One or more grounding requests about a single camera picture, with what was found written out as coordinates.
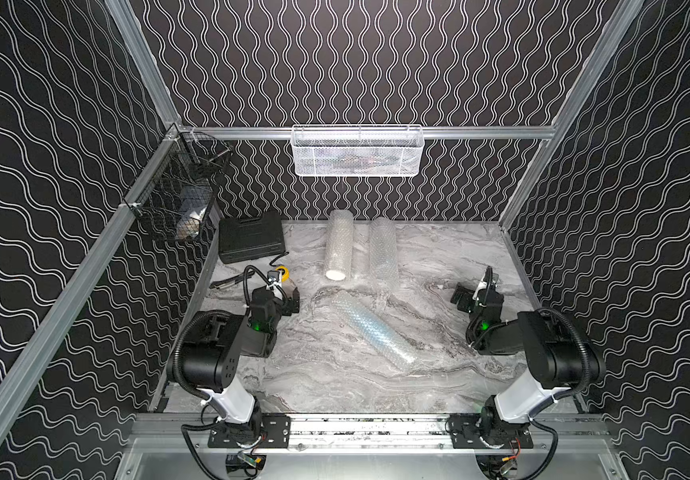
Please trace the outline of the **clear bubble wrap sheet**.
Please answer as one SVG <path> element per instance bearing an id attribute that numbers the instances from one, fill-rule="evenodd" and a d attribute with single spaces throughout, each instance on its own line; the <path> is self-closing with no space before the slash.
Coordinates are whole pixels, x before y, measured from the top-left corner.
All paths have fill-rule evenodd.
<path id="1" fill-rule="evenodd" d="M 322 289 L 312 303 L 314 307 L 321 307 L 334 323 L 359 335 L 396 369 L 410 371 L 415 367 L 417 349 L 371 309 L 357 292 L 343 288 Z"/>

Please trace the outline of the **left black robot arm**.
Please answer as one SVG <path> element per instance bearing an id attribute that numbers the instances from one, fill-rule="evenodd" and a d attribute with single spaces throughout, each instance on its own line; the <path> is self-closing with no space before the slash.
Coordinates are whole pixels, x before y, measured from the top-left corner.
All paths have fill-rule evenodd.
<path id="1" fill-rule="evenodd" d="M 258 400 L 238 379 L 242 356 L 267 358 L 284 317 L 300 311 L 296 286 L 259 287 L 250 294 L 243 314 L 200 311 L 184 326 L 167 363 L 167 376 L 184 391 L 213 408 L 217 420 L 209 427 L 218 446 L 252 448 L 263 441 Z"/>

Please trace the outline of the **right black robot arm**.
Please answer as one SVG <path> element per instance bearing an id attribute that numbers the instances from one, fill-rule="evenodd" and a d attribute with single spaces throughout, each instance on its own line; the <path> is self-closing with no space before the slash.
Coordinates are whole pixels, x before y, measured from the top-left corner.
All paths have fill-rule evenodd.
<path id="1" fill-rule="evenodd" d="M 474 289 L 458 284 L 451 303 L 469 317 L 465 331 L 469 348 L 480 355 L 525 355 L 525 372 L 486 400 L 476 425 L 469 429 L 489 448 L 524 443 L 540 412 L 582 392 L 606 372 L 602 355 L 566 314 L 540 308 L 520 311 L 516 319 L 504 321 L 504 296 L 491 281 Z"/>

